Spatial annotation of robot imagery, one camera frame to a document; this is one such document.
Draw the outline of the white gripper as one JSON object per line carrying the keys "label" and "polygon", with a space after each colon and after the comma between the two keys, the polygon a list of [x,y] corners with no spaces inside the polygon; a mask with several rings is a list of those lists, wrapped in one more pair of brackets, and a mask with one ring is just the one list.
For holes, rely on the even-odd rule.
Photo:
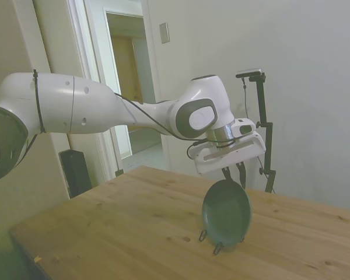
{"label": "white gripper", "polygon": [[225,179],[232,181],[228,166],[236,164],[242,187],[246,186],[246,167],[243,161],[256,158],[264,153],[263,138],[255,131],[239,138],[226,148],[217,148],[209,142],[191,148],[191,158],[195,163],[197,173],[205,174],[222,169]]}

